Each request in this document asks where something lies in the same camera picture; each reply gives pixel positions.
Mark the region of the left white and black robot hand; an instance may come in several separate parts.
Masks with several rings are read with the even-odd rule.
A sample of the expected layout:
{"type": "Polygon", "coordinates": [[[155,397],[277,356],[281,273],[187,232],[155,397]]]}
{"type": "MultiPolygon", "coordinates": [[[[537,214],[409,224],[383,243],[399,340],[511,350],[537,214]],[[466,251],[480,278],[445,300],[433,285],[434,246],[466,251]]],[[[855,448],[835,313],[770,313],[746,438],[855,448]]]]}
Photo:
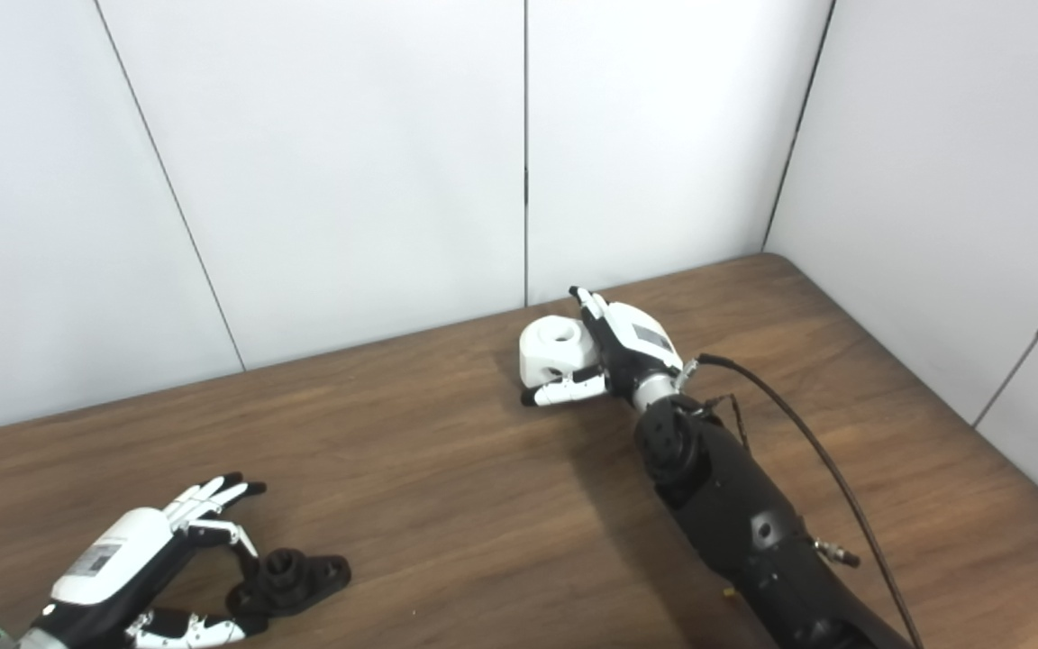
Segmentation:
{"type": "Polygon", "coordinates": [[[242,474],[189,486],[165,507],[124,514],[71,563],[50,601],[18,641],[21,648],[215,648],[260,636],[260,616],[201,615],[153,601],[201,549],[231,549],[244,578],[260,569],[247,531],[223,520],[236,502],[267,485],[242,474]]]}

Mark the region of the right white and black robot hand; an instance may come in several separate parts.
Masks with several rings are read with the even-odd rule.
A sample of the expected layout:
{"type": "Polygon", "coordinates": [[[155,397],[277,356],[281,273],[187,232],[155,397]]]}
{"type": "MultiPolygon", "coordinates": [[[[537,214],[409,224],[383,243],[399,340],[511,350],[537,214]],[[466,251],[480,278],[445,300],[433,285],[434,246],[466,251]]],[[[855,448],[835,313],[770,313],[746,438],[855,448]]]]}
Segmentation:
{"type": "Polygon", "coordinates": [[[651,404],[680,393],[684,362],[662,324],[638,307],[608,301],[600,293],[572,285],[582,328],[597,350],[597,361],[524,388],[525,407],[547,407],[613,396],[645,412],[651,404]]]}

